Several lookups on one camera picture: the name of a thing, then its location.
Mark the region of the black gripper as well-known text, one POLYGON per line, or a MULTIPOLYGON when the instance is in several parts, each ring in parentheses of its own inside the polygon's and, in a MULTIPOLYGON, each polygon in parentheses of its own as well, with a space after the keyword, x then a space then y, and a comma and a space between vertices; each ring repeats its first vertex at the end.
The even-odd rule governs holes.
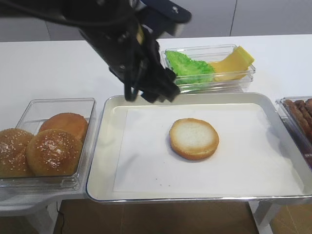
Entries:
POLYGON ((79 29, 84 39, 124 84, 142 84, 142 97, 154 103, 180 94, 176 75, 160 63, 159 44, 135 15, 108 26, 79 29))

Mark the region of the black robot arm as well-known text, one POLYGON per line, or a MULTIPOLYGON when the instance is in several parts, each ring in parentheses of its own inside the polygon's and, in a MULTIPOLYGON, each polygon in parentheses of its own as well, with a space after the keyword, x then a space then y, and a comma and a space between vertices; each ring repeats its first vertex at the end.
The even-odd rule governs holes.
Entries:
POLYGON ((3 0, 2 6, 56 24, 72 26, 124 85, 127 101, 173 101, 176 75, 160 62, 159 44, 128 0, 3 0))

